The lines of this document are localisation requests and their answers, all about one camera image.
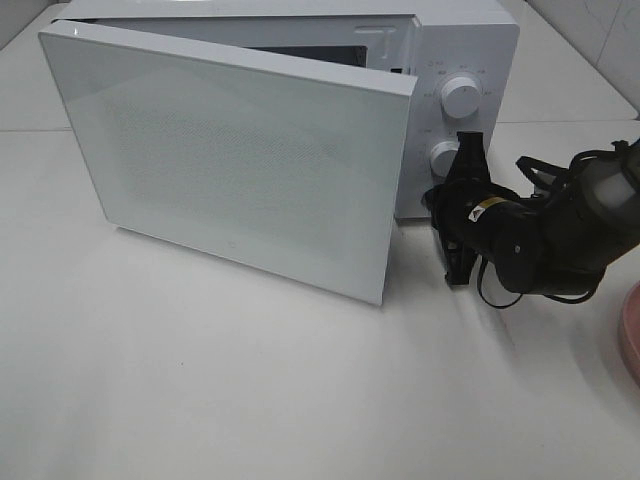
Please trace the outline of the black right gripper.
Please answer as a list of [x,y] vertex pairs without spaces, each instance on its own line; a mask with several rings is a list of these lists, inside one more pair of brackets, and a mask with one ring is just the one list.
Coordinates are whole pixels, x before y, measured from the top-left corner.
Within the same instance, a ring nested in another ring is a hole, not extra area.
[[457,140],[446,183],[423,199],[440,238],[445,281],[450,287],[468,286],[477,259],[483,258],[494,264],[506,290],[529,294],[538,268],[536,216],[514,192],[489,183],[482,132],[459,131]]

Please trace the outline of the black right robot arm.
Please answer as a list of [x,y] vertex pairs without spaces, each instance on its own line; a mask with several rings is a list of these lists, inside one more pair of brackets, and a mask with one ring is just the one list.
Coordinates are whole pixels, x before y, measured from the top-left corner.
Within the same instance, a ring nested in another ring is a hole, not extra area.
[[493,265],[518,297],[564,304],[590,299],[607,267],[639,244],[639,144],[576,154],[566,167],[529,156],[516,166],[534,191],[494,182],[479,132],[460,132],[444,181],[422,199],[437,231],[451,286]]

